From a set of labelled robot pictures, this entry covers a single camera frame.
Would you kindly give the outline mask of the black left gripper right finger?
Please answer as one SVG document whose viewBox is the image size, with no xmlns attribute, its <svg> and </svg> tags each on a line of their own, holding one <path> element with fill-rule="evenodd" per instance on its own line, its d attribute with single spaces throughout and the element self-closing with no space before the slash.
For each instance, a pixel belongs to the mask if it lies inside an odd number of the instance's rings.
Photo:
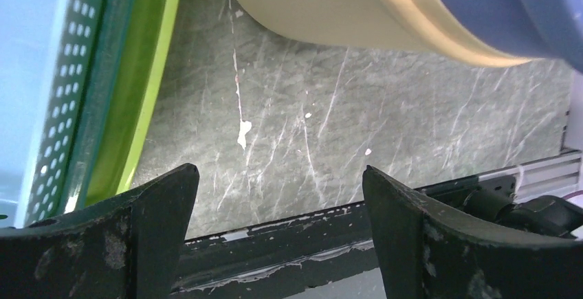
<svg viewBox="0 0 583 299">
<path fill-rule="evenodd" d="M 362 176 L 388 298 L 581 298 L 582 240 L 507 228 L 461 209 L 480 185 L 415 190 Z"/>
</svg>

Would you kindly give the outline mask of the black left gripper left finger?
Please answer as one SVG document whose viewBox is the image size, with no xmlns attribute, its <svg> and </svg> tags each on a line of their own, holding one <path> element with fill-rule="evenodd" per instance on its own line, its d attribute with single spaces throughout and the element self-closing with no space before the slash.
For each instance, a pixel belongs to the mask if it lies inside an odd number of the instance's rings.
<svg viewBox="0 0 583 299">
<path fill-rule="evenodd" d="M 183 164 L 82 210 L 2 229 L 1 297 L 169 297 L 198 185 L 198 168 Z"/>
</svg>

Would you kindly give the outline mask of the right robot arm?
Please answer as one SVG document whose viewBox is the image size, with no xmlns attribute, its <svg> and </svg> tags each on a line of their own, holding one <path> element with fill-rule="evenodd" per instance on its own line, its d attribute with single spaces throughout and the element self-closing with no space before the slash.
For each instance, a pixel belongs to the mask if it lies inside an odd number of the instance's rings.
<svg viewBox="0 0 583 299">
<path fill-rule="evenodd" d="M 516 203 L 500 186 L 479 186 L 467 196 L 461 209 L 507 228 L 564 239 L 576 239 L 573 232 L 582 227 L 581 207 L 552 195 Z"/>
</svg>

